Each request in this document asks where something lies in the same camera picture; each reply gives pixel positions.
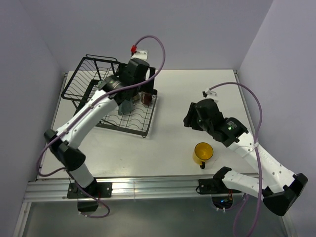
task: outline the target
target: gray wall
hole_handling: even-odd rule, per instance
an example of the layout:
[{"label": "gray wall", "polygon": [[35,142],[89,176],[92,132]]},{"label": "gray wall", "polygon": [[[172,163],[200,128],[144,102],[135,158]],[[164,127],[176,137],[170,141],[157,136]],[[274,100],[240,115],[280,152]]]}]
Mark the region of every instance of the gray wall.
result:
[{"label": "gray wall", "polygon": [[[273,0],[21,0],[64,71],[86,53],[127,61],[141,36],[165,69],[237,69]],[[149,63],[160,65],[153,40]]]},{"label": "gray wall", "polygon": [[18,0],[0,3],[0,233],[11,236],[44,146],[61,72]]},{"label": "gray wall", "polygon": [[[272,4],[240,68],[240,81],[263,106],[260,143],[285,166],[309,179],[290,209],[299,236],[316,233],[316,1]],[[246,95],[254,122],[258,108]]]}]

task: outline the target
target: table surface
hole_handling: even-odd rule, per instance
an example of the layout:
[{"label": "table surface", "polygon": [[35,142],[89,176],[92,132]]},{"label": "table surface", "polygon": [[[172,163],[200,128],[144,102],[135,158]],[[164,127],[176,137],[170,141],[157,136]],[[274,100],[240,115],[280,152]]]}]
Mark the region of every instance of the table surface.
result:
[{"label": "table surface", "polygon": [[[67,81],[73,72],[69,72]],[[226,81],[235,81],[232,70],[162,70],[155,79],[157,103],[146,138],[104,128],[93,128],[79,149],[86,155],[86,165],[95,177],[144,177],[215,174],[227,166],[240,173],[254,173],[253,168],[234,152],[212,139],[206,132],[183,126],[190,103],[203,99],[202,91]],[[249,130],[250,125],[239,89],[226,85],[216,89],[218,106],[225,117],[235,117]],[[61,99],[53,129],[65,124],[74,114],[69,100]],[[214,149],[213,157],[200,169],[192,154],[199,142]],[[47,151],[42,173],[62,164]],[[67,178],[58,172],[50,178]]]}]

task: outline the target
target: dish rack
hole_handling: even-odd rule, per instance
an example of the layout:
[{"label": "dish rack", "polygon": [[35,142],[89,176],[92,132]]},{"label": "dish rack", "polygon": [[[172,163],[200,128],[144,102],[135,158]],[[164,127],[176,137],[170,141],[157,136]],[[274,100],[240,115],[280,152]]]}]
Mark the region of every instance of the dish rack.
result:
[{"label": "dish rack", "polygon": [[[76,114],[91,99],[104,78],[115,75],[125,66],[125,63],[120,63],[116,58],[87,54],[72,74],[61,97],[72,101]],[[155,68],[150,67],[146,79],[154,75],[155,71]],[[157,90],[153,89],[153,84],[151,88],[142,88],[144,92],[152,94],[150,105],[144,105],[141,99],[135,100],[130,113],[119,115],[117,107],[105,115],[96,126],[146,137],[157,101]]]}]

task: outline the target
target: yellow mug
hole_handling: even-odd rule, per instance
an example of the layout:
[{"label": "yellow mug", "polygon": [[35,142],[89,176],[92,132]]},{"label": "yellow mug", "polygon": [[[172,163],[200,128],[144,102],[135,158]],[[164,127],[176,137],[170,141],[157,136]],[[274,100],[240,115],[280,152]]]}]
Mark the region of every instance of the yellow mug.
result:
[{"label": "yellow mug", "polygon": [[206,142],[201,142],[196,145],[193,152],[193,160],[201,169],[205,168],[205,162],[212,158],[214,154],[213,148]]}]

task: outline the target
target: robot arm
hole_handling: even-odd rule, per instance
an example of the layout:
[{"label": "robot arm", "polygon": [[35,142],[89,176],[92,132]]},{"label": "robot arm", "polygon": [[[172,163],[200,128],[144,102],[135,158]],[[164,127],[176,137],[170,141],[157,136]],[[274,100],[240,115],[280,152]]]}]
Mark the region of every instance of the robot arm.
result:
[{"label": "robot arm", "polygon": [[66,132],[50,146],[50,150],[63,163],[84,191],[92,196],[97,192],[97,182],[85,165],[85,155],[78,150],[78,147],[98,121],[124,100],[129,100],[135,96],[141,88],[124,90],[109,97],[105,97],[105,94],[144,81],[148,68],[149,64],[146,61],[132,58],[122,71],[102,81],[92,98],[73,118],[56,131],[49,129],[44,134],[46,141],[49,143]]},{"label": "robot arm", "polygon": [[[295,174],[273,158],[261,145],[253,144],[253,136],[236,118],[224,118],[213,99],[191,103],[184,126],[206,131],[214,140],[239,154],[258,171],[255,146],[262,167],[262,200],[276,215],[283,216],[301,194],[307,183],[304,174]],[[213,177],[218,188],[239,190],[258,196],[259,180],[239,174],[230,168],[221,168]]]}]

